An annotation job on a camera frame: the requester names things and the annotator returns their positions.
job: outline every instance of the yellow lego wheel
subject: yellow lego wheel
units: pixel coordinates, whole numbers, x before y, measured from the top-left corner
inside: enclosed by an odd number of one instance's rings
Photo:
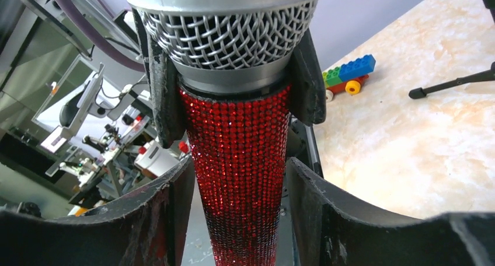
[[[356,95],[361,91],[361,84],[356,80],[351,80],[346,84],[346,92],[351,95]]]

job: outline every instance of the green lego brick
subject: green lego brick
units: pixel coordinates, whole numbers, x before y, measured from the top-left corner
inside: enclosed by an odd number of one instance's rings
[[[327,76],[327,75],[328,75],[328,73],[327,73],[327,72],[323,72],[323,73],[322,73],[322,76],[323,76],[323,78],[322,78],[322,79],[323,79],[323,82],[325,83],[325,89],[327,89],[327,88],[329,87],[329,86],[328,86],[328,84],[326,83],[326,76]]]
[[[339,77],[340,67],[338,66],[335,69],[331,69],[327,71],[325,86],[332,87],[334,85],[342,83],[342,80]]]

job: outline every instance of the red rhinestone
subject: red rhinestone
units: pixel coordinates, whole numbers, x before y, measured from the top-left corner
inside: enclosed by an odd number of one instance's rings
[[[275,263],[287,94],[218,102],[180,91],[217,266]]]

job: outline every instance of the microphone grille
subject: microphone grille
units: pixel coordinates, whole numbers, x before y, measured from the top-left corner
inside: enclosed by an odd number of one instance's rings
[[[174,62],[230,70],[268,64],[290,54],[308,29],[317,1],[232,10],[235,14],[165,12],[142,5],[138,12],[147,32]]]

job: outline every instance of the marble surface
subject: marble surface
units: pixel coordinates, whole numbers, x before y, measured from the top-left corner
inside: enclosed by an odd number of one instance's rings
[[[490,68],[482,0],[425,0],[335,66],[365,54],[377,66],[361,93],[335,95],[314,126],[325,179],[417,218],[495,211],[495,82],[407,95]]]

